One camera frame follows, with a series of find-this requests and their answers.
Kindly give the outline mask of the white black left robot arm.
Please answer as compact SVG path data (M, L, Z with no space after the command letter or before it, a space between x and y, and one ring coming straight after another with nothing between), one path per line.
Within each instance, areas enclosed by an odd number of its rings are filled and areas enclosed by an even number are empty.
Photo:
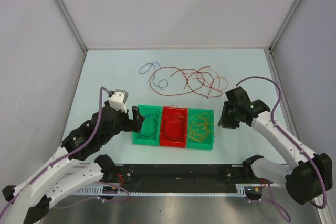
M106 101L99 106L99 111L72 130L38 171L19 185L8 185L2 190L9 204L23 202L25 205L22 210L12 210L14 223L36 223L57 202L77 189L98 181L110 182L115 178L116 166L106 154L98 156L81 172L62 178L120 132L140 131L144 116L138 107L132 107L133 118L130 119L124 102Z

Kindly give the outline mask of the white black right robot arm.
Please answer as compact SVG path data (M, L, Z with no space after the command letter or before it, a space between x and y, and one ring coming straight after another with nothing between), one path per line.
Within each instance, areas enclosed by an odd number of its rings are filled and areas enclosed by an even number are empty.
M227 91L226 96L218 126L237 129L245 123L285 160L285 164L278 164L262 155L254 155L243 161L243 179L254 183L263 178L276 183L301 205L318 196L325 197L333 187L331 158L326 153L317 154L283 129L271 109L262 100L251 101L242 87Z

